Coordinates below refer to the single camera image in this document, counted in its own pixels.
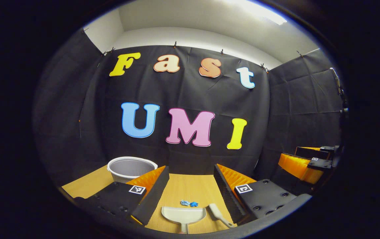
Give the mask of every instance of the white brush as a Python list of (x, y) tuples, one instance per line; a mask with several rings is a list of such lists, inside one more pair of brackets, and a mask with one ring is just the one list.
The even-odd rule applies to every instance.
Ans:
[(212, 214), (220, 219), (223, 224), (225, 224), (228, 228), (234, 227), (234, 224), (231, 224), (229, 221), (227, 221), (223, 216), (220, 210), (218, 209), (217, 205), (215, 203), (209, 204), (209, 208), (211, 209)]

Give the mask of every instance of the blue debris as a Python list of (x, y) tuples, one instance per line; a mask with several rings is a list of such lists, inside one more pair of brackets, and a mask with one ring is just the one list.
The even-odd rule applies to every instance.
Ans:
[(181, 205), (188, 206), (188, 205), (190, 205), (190, 202), (189, 201), (181, 200)]

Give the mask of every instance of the white wall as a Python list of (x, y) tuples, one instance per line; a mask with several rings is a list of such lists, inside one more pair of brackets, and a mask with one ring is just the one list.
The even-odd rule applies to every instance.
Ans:
[(101, 52), (111, 50), (114, 42), (124, 32), (118, 9), (97, 18), (83, 29), (87, 29), (85, 33)]
[(143, 45), (174, 45), (175, 41), (177, 41), (177, 45), (203, 48), (217, 52), (221, 52), (221, 49), (224, 49), (224, 54), (245, 59), (258, 65), (263, 63), (264, 67), (268, 69), (282, 64), (282, 62), (269, 54), (237, 39), (191, 28), (154, 27), (126, 31), (120, 34), (112, 46), (115, 49), (121, 49)]

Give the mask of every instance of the wooden surface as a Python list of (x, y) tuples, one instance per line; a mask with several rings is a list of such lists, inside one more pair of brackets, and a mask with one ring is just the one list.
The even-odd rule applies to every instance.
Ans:
[[(88, 198), (112, 182), (111, 173), (107, 170), (107, 166), (103, 166), (84, 177), (62, 186), (62, 188), (73, 198)], [(182, 206), (180, 204), (181, 200), (195, 201), (199, 203), (197, 208), (205, 207), (207, 209), (207, 215), (203, 220), (189, 224), (190, 234), (210, 233), (228, 229), (220, 220), (216, 220), (209, 211), (208, 204), (210, 203), (216, 203), (224, 218), (232, 223), (230, 213), (225, 206), (213, 175), (170, 174), (162, 197), (146, 227), (153, 230), (179, 233), (181, 226), (164, 218), (161, 208), (162, 206), (190, 208), (190, 206)]]

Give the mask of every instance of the blue letter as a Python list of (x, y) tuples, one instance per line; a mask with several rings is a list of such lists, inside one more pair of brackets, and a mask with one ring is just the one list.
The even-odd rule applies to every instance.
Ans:
[(134, 118), (139, 105), (136, 103), (125, 102), (121, 104), (122, 113), (122, 130), (129, 136), (134, 138), (149, 137), (155, 129), (156, 112), (160, 109), (158, 105), (146, 104), (144, 109), (147, 111), (146, 127), (138, 129), (134, 126)]
[(250, 77), (253, 77), (253, 72), (249, 71), (247, 67), (238, 68), (236, 70), (240, 73), (240, 83), (246, 88), (252, 89), (255, 87), (255, 83), (250, 82)]

